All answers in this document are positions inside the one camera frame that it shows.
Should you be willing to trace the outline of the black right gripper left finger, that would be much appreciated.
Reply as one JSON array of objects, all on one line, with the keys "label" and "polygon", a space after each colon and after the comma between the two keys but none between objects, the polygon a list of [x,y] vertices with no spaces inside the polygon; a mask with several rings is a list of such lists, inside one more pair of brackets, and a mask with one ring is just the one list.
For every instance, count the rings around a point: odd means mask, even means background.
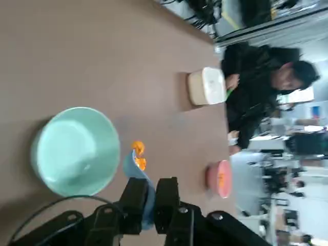
[{"label": "black right gripper left finger", "polygon": [[87,196],[103,202],[88,217],[79,211],[65,211],[18,237],[35,217],[67,200],[59,199],[32,214],[11,236],[9,245],[120,245],[124,234],[138,235],[142,231],[148,187],[146,179],[132,177],[119,201],[109,202],[97,196]]}]

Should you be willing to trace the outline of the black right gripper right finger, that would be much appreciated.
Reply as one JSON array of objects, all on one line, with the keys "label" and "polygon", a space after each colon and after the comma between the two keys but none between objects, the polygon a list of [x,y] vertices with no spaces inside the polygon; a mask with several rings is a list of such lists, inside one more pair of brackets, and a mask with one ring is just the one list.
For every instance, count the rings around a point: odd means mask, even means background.
[{"label": "black right gripper right finger", "polygon": [[166,235],[164,245],[269,245],[227,212],[203,216],[200,207],[182,202],[176,177],[158,181],[154,224],[158,234]]}]

